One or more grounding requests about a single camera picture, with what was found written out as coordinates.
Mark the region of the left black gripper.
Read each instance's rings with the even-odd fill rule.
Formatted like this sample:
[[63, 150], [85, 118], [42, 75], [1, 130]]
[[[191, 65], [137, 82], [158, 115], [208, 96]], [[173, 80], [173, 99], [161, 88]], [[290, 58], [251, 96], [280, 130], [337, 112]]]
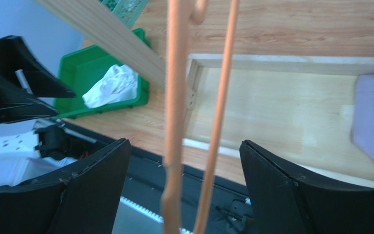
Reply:
[[57, 79], [31, 53], [21, 36], [0, 38], [0, 124], [54, 117], [58, 112], [21, 89], [15, 72], [22, 70], [31, 92], [40, 98], [74, 98], [75, 92]]

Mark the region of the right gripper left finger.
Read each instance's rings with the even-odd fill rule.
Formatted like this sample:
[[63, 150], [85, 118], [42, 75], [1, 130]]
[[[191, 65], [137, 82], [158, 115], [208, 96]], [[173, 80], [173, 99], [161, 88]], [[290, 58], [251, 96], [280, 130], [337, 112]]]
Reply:
[[0, 234], [110, 234], [130, 156], [122, 138], [45, 175], [0, 186]]

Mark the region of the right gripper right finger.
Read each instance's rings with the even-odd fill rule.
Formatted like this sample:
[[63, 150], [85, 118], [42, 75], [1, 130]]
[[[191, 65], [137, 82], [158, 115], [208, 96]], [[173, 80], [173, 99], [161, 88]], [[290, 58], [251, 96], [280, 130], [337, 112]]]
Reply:
[[258, 234], [374, 234], [374, 188], [326, 177], [244, 140], [240, 159]]

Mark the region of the white tank top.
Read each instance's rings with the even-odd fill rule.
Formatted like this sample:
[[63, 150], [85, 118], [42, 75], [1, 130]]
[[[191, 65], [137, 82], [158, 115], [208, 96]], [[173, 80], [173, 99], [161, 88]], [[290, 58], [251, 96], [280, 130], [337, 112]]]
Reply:
[[137, 97], [137, 72], [127, 65], [113, 65], [82, 99], [88, 108], [132, 100]]

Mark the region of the orange velvet hanger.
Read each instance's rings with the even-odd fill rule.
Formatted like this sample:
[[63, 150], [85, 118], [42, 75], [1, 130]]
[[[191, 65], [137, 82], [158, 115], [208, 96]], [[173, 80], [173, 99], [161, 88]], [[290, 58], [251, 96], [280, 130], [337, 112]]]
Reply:
[[[187, 38], [189, 22], [201, 24], [206, 18], [208, 1], [170, 0], [167, 15], [167, 64], [165, 89], [165, 188], [161, 197], [163, 228], [166, 234], [178, 234], [181, 227], [182, 140], [186, 111]], [[217, 105], [211, 133], [205, 178], [193, 232], [206, 230], [213, 192], [213, 182], [221, 139], [222, 125], [229, 86], [234, 36], [239, 1], [230, 6]]]

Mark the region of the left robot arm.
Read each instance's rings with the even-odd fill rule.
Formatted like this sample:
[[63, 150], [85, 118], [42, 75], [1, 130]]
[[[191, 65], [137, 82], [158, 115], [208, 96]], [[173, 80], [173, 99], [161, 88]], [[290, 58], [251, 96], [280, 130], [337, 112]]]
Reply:
[[[0, 124], [56, 117], [44, 98], [74, 98], [75, 92], [49, 72], [21, 36], [0, 38]], [[56, 169], [41, 159], [38, 134], [0, 136], [0, 186], [15, 186]]]

